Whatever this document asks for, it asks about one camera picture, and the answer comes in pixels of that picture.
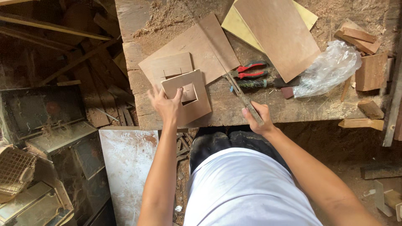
hand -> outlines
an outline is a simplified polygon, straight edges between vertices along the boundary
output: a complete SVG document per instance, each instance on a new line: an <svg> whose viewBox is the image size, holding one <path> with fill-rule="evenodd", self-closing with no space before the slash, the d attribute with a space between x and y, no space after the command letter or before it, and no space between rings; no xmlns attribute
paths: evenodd
<svg viewBox="0 0 402 226"><path fill-rule="evenodd" d="M176 123L178 117L178 110L181 105L181 97L183 96L183 87L177 90L174 99L167 99L165 91L161 91L153 85L154 94L151 90L148 90L148 98L150 99L152 106L161 116L163 123Z"/></svg>
<svg viewBox="0 0 402 226"><path fill-rule="evenodd" d="M269 117L268 105L260 105L259 103L254 101L251 101L251 105L255 108L261 119L264 121L264 124L262 126L259 126L257 121L255 121L255 119L251 115L250 111L247 108L243 108L243 116L250 124L251 130L263 136L268 135L270 132L274 131L276 127Z"/></svg>

wire basket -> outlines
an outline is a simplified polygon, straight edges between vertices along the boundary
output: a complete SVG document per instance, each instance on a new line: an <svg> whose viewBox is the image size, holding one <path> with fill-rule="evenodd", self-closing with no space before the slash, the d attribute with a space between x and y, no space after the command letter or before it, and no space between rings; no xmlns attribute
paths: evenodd
<svg viewBox="0 0 402 226"><path fill-rule="evenodd" d="M18 194L33 179L36 156L13 145L0 149L0 193Z"/></svg>

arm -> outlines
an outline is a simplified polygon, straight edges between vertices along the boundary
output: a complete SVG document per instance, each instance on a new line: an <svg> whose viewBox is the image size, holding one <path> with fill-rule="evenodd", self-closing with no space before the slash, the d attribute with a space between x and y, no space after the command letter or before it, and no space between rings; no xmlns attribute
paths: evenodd
<svg viewBox="0 0 402 226"><path fill-rule="evenodd" d="M155 86L153 95L148 91L153 107L162 117L163 130L142 193L139 226L172 225L176 190L177 117L182 95L183 88L177 90L173 100L166 99L165 92L159 92Z"/></svg>
<svg viewBox="0 0 402 226"><path fill-rule="evenodd" d="M251 113L243 109L251 129L271 142L303 190L325 211L334 225L381 225L336 174L272 124L267 105L251 103L265 123L258 126Z"/></svg>

red pliers handle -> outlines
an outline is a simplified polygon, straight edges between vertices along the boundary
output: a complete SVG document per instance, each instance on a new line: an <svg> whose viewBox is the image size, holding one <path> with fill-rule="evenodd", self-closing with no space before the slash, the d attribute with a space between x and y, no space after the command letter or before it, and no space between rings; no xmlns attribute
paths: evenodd
<svg viewBox="0 0 402 226"><path fill-rule="evenodd" d="M247 64L246 66L240 66L237 68L237 71L239 73L239 78L257 78L257 77L262 77L264 75L268 75L268 71L263 71L255 74L248 74L248 73L242 73L250 68L256 67L256 66L268 66L268 63L266 61L257 61L257 62L252 62L250 64Z"/></svg>

white board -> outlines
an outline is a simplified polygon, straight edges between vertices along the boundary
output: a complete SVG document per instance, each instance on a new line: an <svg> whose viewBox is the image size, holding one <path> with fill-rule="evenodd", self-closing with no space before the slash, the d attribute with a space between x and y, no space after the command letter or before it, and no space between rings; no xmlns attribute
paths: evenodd
<svg viewBox="0 0 402 226"><path fill-rule="evenodd" d="M108 126L99 130L116 223L137 225L142 191L158 145L158 131Z"/></svg>

